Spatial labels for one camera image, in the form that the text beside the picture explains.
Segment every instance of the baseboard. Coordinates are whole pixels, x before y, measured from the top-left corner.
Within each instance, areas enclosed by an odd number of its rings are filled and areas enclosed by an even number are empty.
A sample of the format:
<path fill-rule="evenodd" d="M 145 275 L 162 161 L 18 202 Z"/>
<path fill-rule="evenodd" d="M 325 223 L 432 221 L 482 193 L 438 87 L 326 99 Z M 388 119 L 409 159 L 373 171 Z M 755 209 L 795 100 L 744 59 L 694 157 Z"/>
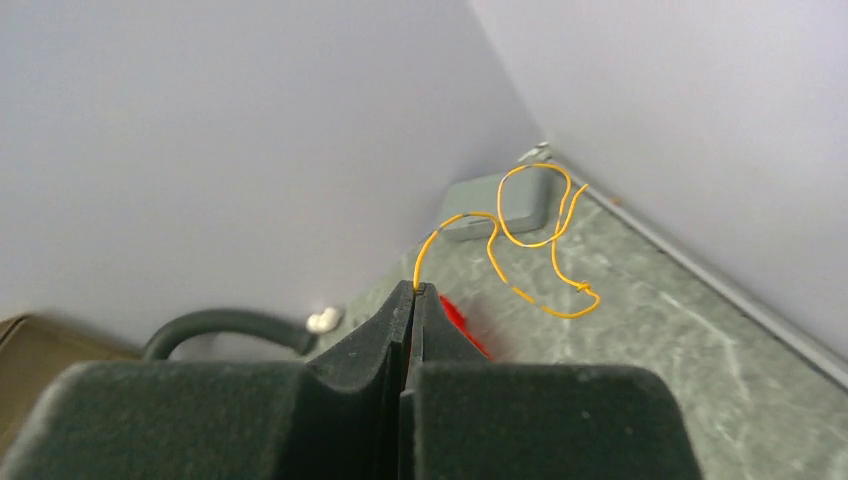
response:
<path fill-rule="evenodd" d="M 685 247 L 672 240 L 670 235 L 663 233 L 662 229 L 652 222 L 638 213 L 631 212 L 626 207 L 618 205 L 619 202 L 613 201 L 614 197 L 604 191 L 601 184 L 592 178 L 587 178 L 579 168 L 570 164 L 562 154 L 554 150 L 551 150 L 550 154 L 550 160 L 562 164 L 577 184 L 582 185 L 589 182 L 591 187 L 586 190 L 585 195 L 589 195 L 621 221 L 633 227 L 639 234 L 698 276 L 748 317 L 794 349 L 812 366 L 829 376 L 843 388 L 848 389 L 848 362 L 830 351 L 818 340 L 807 335 L 771 307 L 757 300 L 717 269 L 711 267 L 708 262 L 699 258 L 693 252 L 687 251 Z"/>

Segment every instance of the curved handle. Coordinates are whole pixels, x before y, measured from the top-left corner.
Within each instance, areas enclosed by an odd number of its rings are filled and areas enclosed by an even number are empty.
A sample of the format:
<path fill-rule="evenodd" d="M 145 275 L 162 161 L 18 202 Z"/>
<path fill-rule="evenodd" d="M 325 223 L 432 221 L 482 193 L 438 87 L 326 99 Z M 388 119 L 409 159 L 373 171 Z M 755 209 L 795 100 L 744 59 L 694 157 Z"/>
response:
<path fill-rule="evenodd" d="M 204 333 L 242 333 L 309 353 L 317 336 L 305 326 L 264 313 L 236 309 L 201 310 L 178 317 L 156 331 L 144 346 L 143 360 L 167 360 L 171 352 L 189 338 Z"/>

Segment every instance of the white wall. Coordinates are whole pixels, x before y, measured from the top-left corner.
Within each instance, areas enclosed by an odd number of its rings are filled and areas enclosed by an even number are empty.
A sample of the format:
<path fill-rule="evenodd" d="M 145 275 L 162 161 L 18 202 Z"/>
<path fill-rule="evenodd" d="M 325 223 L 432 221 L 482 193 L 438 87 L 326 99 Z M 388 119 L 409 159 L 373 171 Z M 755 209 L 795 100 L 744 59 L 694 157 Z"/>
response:
<path fill-rule="evenodd" d="M 848 358 L 848 4 L 471 3 L 554 147 Z"/>
<path fill-rule="evenodd" d="M 462 2 L 3 2 L 0 317 L 143 342 L 375 280 L 541 138 Z"/>

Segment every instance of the floor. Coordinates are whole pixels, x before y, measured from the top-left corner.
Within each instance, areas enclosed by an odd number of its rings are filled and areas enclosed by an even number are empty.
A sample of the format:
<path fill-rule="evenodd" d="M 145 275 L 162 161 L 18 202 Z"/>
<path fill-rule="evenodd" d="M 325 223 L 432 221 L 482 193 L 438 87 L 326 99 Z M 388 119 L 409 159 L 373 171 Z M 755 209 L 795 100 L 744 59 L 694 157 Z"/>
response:
<path fill-rule="evenodd" d="M 484 240 L 437 241 L 422 279 L 459 306 L 496 361 L 619 363 L 658 373 L 680 403 L 707 479 L 848 478 L 844 390 L 590 198 L 575 215 L 559 244 L 560 265 L 603 297 L 581 319 L 556 319 L 503 286 Z M 538 241 L 550 228 L 519 238 Z M 495 253 L 510 279 L 542 304 L 577 310 L 588 301 L 560 283 L 546 251 L 500 239 Z M 357 297 L 316 353 L 367 320 L 398 280 L 411 278 L 416 254 Z"/>

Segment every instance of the brown box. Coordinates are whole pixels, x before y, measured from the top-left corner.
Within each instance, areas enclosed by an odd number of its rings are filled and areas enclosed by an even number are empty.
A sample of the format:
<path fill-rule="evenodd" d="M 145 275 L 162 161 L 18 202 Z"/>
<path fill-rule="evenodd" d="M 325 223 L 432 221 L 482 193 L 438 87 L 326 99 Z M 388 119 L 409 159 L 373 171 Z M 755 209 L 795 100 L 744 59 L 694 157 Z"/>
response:
<path fill-rule="evenodd" d="M 131 360 L 137 352 L 34 315 L 0 322 L 0 458 L 41 391 L 73 363 Z"/>

